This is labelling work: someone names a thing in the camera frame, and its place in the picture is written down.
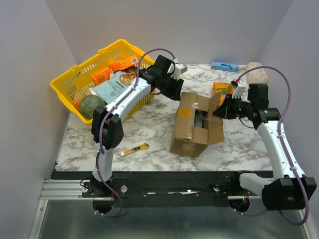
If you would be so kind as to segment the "brown cardboard express box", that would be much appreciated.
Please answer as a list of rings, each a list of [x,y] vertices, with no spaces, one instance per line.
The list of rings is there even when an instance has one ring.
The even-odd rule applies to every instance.
[[[181,93],[170,153],[197,158],[208,146],[224,141],[223,120],[213,115],[220,98],[220,93],[211,98]]]

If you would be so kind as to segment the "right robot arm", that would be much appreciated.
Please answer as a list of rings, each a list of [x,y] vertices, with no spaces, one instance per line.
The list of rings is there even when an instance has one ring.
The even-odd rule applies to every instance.
[[[213,115],[228,120],[247,118],[253,123],[271,161],[273,179],[242,172],[230,181],[230,191],[235,195],[246,190],[256,194],[269,211],[304,209],[317,184],[299,167],[285,137],[280,112],[269,107],[268,86],[250,84],[246,102],[241,97],[243,90],[243,87],[237,87],[233,94],[227,94]]]

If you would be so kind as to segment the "yellow utility knife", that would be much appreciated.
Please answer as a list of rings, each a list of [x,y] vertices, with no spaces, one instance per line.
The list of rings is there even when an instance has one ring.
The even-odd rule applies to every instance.
[[[147,143],[143,143],[141,145],[138,145],[136,147],[133,147],[133,148],[130,148],[130,149],[123,151],[121,153],[121,157],[133,154],[133,153],[141,151],[141,150],[147,150],[147,149],[149,149],[149,147],[150,146]]]

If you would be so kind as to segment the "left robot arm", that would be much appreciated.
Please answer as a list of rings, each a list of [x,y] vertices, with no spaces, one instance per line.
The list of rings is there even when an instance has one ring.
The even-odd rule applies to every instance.
[[[105,107],[97,107],[93,113],[91,133],[97,144],[97,156],[93,179],[93,190],[98,196],[114,196],[118,193],[108,182],[112,178],[112,161],[115,148],[124,138],[123,121],[134,106],[152,90],[158,89],[167,98],[180,101],[183,80],[180,78],[187,67],[177,59],[159,55],[147,68],[137,69],[132,84],[114,101]]]

